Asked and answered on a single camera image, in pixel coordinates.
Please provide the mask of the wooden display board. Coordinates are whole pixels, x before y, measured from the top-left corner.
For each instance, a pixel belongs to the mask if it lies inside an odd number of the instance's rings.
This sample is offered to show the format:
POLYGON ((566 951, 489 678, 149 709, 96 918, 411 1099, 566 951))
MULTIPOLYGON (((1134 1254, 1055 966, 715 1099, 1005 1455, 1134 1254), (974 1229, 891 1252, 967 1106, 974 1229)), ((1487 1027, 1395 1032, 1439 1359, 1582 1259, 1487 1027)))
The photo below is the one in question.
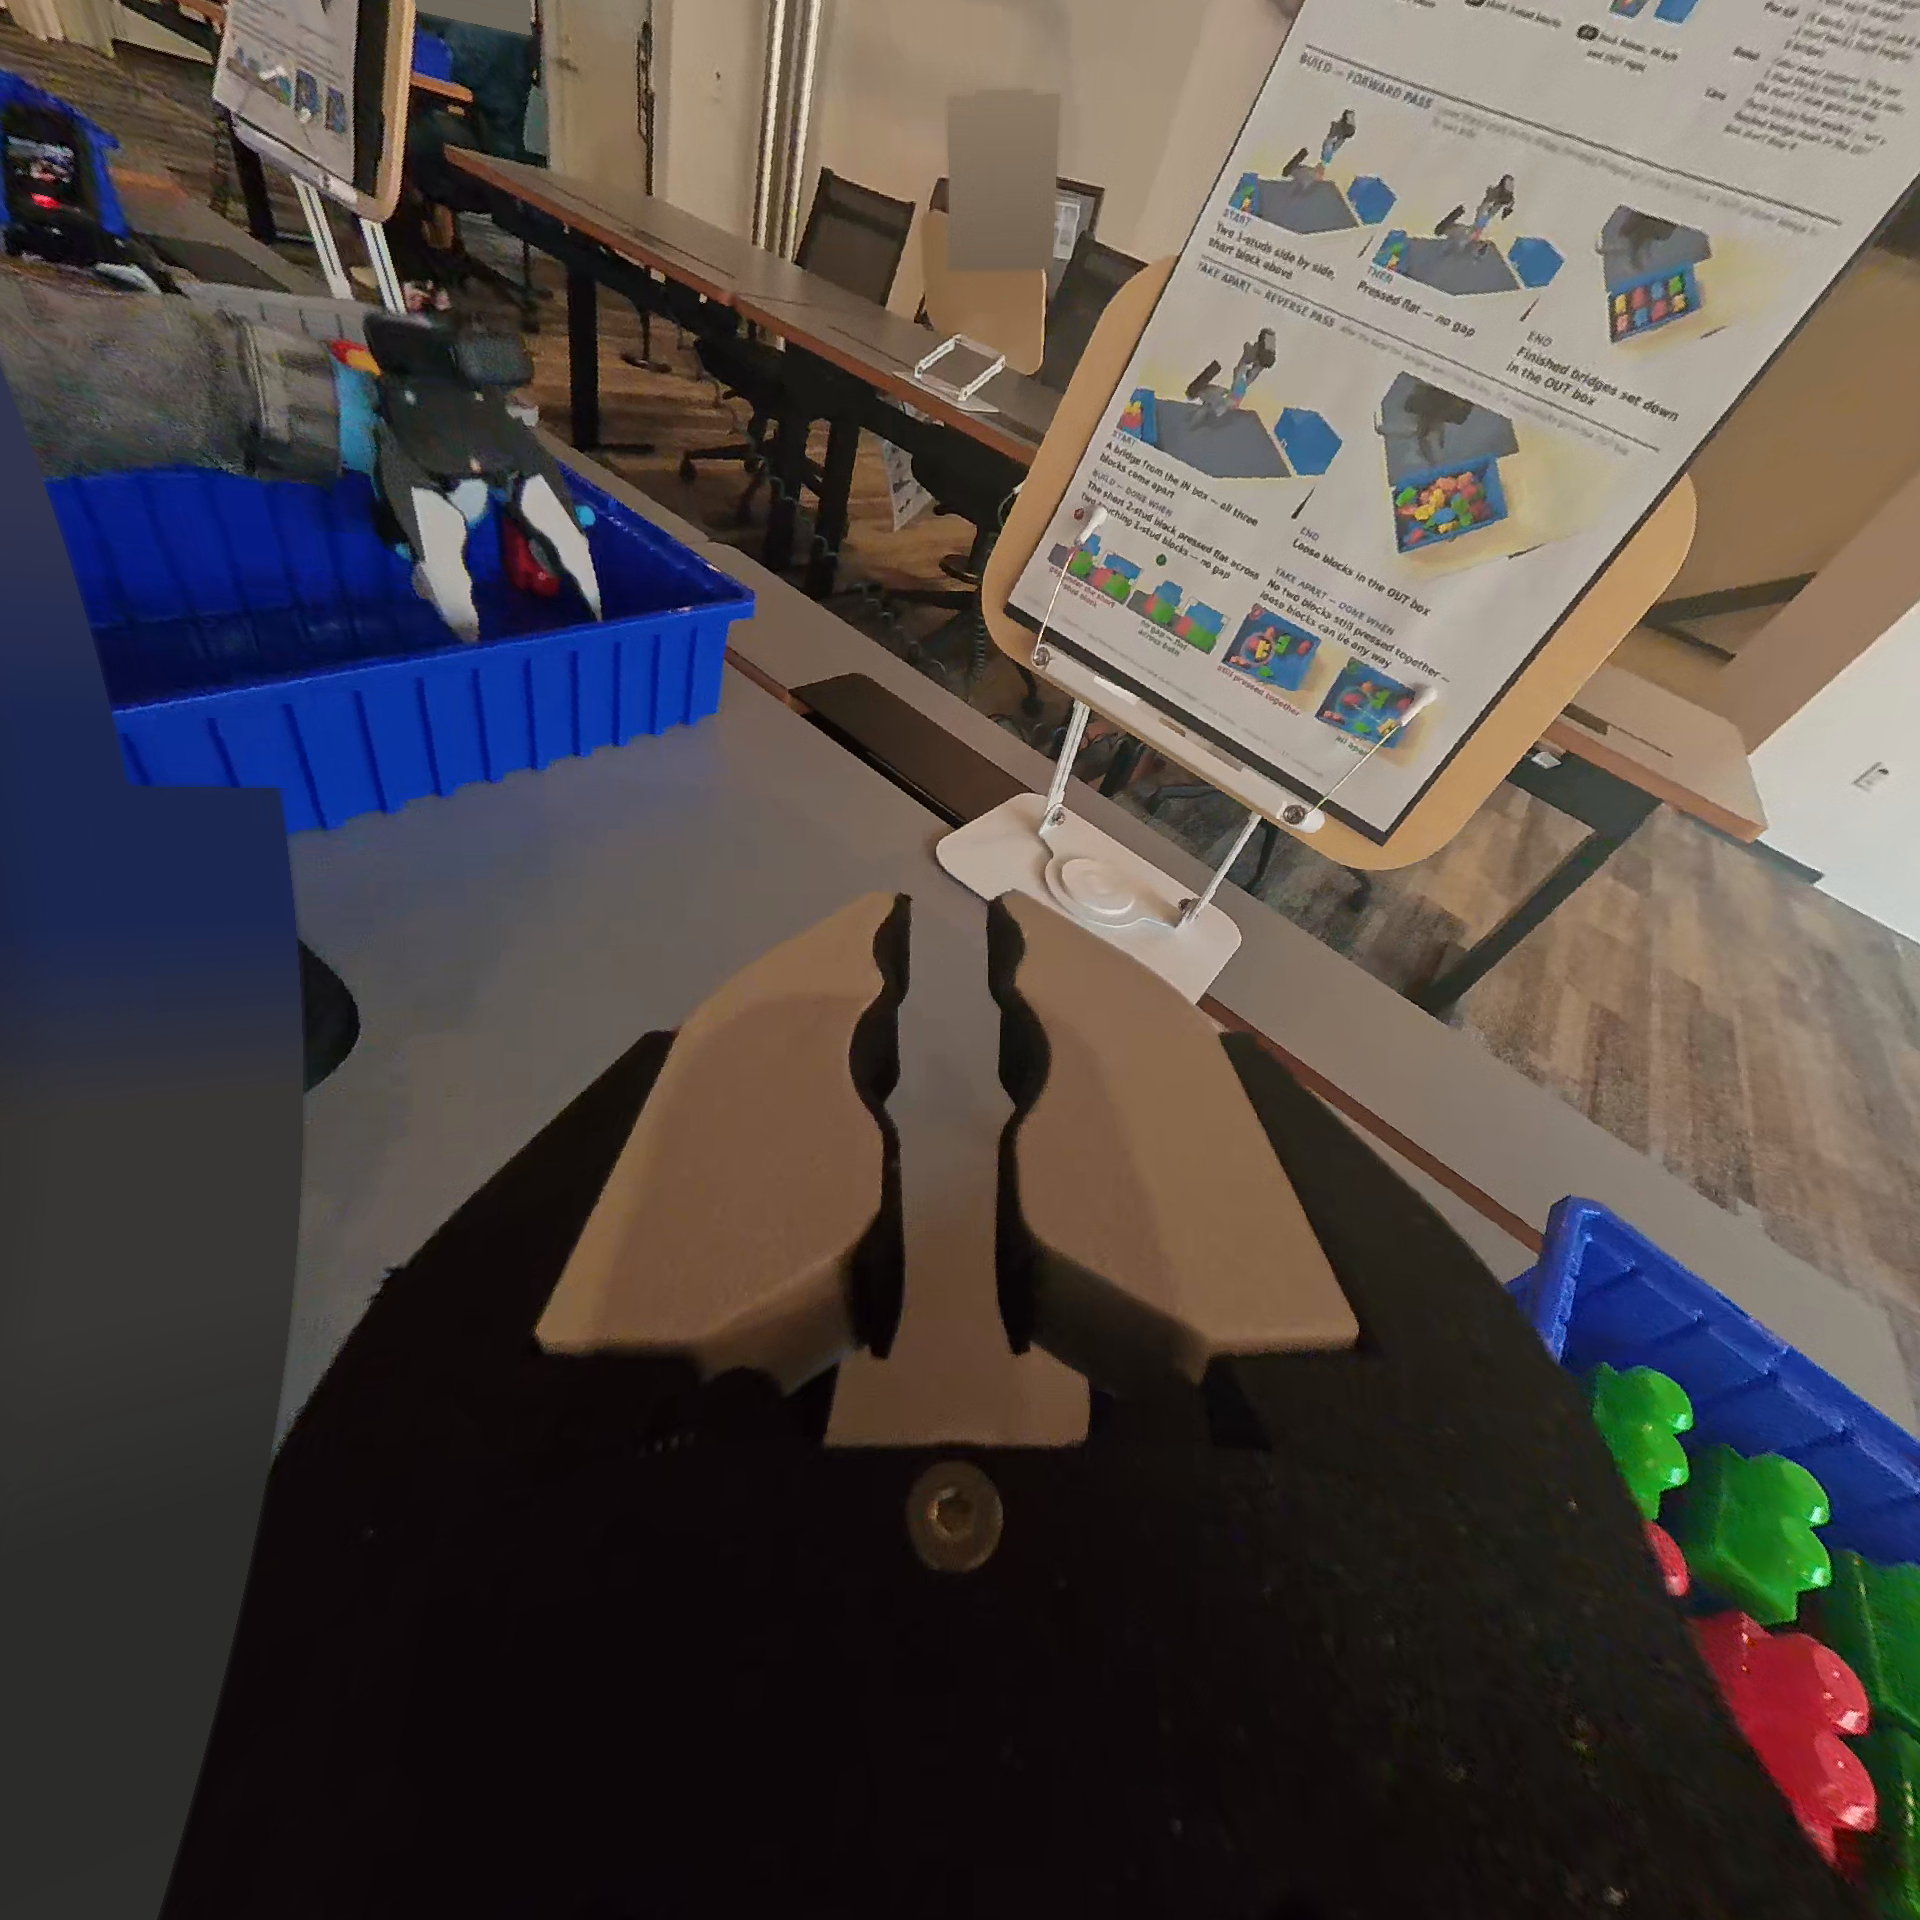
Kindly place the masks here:
POLYGON ((352 192, 336 186, 315 186, 302 176, 280 172, 274 159, 239 141, 269 167, 302 186, 311 186, 323 198, 347 207, 361 220, 385 221, 400 198, 400 173, 405 157, 405 120, 413 75, 415 7, 411 3, 355 3, 358 50, 353 68, 353 172, 352 192))

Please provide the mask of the person's left forearm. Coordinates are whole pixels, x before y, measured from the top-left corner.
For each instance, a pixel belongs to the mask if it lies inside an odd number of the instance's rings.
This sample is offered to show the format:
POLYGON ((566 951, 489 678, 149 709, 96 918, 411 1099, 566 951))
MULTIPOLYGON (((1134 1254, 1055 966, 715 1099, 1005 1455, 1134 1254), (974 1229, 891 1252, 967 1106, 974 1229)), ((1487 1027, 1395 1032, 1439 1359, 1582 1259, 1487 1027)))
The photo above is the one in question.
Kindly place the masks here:
POLYGON ((327 346, 177 294, 3 267, 7 383, 47 480, 201 468, 328 484, 376 467, 376 387, 327 346))

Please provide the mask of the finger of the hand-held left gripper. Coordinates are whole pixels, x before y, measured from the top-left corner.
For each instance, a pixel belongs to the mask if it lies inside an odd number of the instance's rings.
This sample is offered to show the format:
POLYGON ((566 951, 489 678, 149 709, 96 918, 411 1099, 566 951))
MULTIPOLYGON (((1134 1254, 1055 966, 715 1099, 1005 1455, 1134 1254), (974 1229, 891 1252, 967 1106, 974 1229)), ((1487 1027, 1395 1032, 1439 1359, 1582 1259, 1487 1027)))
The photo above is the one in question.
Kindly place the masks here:
POLYGON ((406 541, 415 555, 415 590, 454 639, 477 642, 479 619, 465 543, 470 527, 487 515, 487 484, 462 482, 449 491, 409 487, 405 508, 406 541))
POLYGON ((542 538, 566 574, 563 592, 575 592, 592 619, 606 618, 603 590, 592 559, 587 531, 571 499, 553 482, 517 482, 511 517, 542 538))

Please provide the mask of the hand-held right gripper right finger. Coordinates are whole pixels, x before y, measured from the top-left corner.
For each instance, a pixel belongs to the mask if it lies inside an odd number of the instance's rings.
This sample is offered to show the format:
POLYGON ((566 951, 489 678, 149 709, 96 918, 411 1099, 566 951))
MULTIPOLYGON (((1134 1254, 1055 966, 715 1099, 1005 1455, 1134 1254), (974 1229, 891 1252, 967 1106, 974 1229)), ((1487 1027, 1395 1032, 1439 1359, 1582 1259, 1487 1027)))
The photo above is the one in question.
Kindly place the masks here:
POLYGON ((987 907, 998 1011, 994 1274, 1015 1352, 1094 1387, 1345 1352, 1360 1322, 1221 1028, 1055 907, 987 907))

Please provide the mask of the blue plastic bin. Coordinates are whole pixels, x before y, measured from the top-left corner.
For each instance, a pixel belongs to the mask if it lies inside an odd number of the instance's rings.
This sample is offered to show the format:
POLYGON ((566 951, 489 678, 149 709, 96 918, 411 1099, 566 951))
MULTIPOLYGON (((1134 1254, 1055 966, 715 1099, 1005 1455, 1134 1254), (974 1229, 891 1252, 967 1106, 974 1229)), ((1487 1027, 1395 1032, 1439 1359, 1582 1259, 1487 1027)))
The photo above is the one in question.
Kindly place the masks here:
MULTIPOLYGON (((1678 1380, 1693 1405, 1693 1452, 1725 1444, 1778 1454, 1815 1475, 1830 1500, 1823 1544, 1878 1564, 1917 1565, 1917 1444, 1887 1414, 1769 1332, 1613 1211, 1558 1202, 1543 1254, 1509 1294, 1547 1352, 1583 1376, 1597 1362, 1646 1364, 1678 1380)), ((1673 1599, 1686 1620, 1734 1611, 1691 1587, 1673 1599)), ((1775 1630, 1813 1634, 1809 1592, 1775 1630)), ((1878 1823, 1840 1875, 1871 1915, 1917 1915, 1917 1740, 1873 1725, 1856 1740, 1878 1790, 1878 1823)))
POLYGON ((606 618, 522 590, 497 517, 454 639, 374 527, 374 493, 221 470, 47 482, 128 776, 271 788, 289 832, 394 814, 698 725, 754 594, 578 472, 606 618))
POLYGON ((133 270, 133 234, 115 197, 115 140, 53 92, 2 72, 3 254, 55 266, 133 270))

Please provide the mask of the black office chair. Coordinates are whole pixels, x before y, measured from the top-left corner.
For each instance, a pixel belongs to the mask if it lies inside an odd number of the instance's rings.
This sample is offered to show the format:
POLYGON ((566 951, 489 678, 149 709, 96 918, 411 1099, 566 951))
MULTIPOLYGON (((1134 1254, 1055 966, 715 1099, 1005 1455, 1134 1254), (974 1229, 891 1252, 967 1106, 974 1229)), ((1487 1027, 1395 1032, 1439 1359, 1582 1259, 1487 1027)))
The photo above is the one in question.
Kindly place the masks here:
POLYGON ((886 307, 917 206, 821 167, 794 266, 840 292, 886 307))

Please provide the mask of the green building block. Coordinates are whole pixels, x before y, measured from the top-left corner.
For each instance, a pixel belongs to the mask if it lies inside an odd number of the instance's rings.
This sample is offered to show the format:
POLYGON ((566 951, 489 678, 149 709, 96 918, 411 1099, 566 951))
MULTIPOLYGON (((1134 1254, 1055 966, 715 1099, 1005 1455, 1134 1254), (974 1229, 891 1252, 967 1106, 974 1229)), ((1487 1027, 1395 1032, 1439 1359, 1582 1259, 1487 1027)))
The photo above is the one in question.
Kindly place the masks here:
POLYGON ((1829 1493, 1806 1467, 1725 1444, 1693 1452, 1663 1508, 1696 1590, 1767 1628, 1791 1626, 1800 1599, 1833 1584, 1819 1534, 1830 1518, 1829 1493))
POLYGON ((1583 1376, 1591 1419, 1642 1523, 1656 1523, 1667 1495, 1688 1484, 1683 1435, 1693 1431, 1688 1392, 1646 1366, 1597 1362, 1583 1376))
POLYGON ((1917 1565, 1834 1549, 1809 1599, 1815 1639, 1854 1670, 1873 1725, 1917 1740, 1917 1565))

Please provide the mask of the black textured wrist rest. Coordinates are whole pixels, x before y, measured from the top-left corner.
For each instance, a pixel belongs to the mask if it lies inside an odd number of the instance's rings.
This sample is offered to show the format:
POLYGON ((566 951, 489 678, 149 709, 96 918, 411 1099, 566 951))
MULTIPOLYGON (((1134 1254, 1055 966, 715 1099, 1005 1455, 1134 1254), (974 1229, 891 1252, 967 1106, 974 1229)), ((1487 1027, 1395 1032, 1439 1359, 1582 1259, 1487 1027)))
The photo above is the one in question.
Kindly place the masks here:
POLYGON ((315 1092, 352 1056, 361 1037, 355 1000, 338 972, 305 941, 297 943, 303 1092, 315 1092))

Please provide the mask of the wooden office desk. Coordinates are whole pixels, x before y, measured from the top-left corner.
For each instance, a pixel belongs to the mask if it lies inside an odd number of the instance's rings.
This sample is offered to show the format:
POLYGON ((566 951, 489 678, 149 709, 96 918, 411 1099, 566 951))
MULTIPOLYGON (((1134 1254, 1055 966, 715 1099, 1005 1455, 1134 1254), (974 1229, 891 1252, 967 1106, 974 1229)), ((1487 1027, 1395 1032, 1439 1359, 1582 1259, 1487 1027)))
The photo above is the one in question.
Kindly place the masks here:
POLYGON ((678 307, 662 287, 678 286, 712 309, 771 331, 811 358, 850 376, 864 394, 901 399, 997 456, 1030 467, 1058 397, 1009 368, 983 388, 987 411, 960 404, 917 382, 917 365, 937 335, 886 303, 854 298, 749 239, 711 227, 662 198, 608 203, 571 176, 454 150, 447 162, 474 181, 496 224, 553 256, 566 277, 568 422, 583 450, 609 450, 601 437, 597 286, 666 318, 678 307))
POLYGON ((1673 808, 1736 843, 1767 820, 1729 720, 1621 663, 1602 664, 1506 776, 1582 835, 1537 884, 1410 1000, 1438 1020, 1543 928, 1651 818, 1673 808))

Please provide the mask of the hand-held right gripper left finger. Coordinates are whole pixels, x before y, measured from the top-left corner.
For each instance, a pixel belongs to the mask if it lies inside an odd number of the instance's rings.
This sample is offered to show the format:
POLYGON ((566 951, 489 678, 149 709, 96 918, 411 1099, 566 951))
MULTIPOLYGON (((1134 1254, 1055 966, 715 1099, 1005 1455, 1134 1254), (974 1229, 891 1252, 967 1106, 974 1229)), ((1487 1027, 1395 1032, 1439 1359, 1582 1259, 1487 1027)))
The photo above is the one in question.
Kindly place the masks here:
POLYGON ((779 1387, 891 1352, 906 972, 909 898, 867 894, 691 1011, 535 1326, 543 1352, 665 1356, 779 1387))

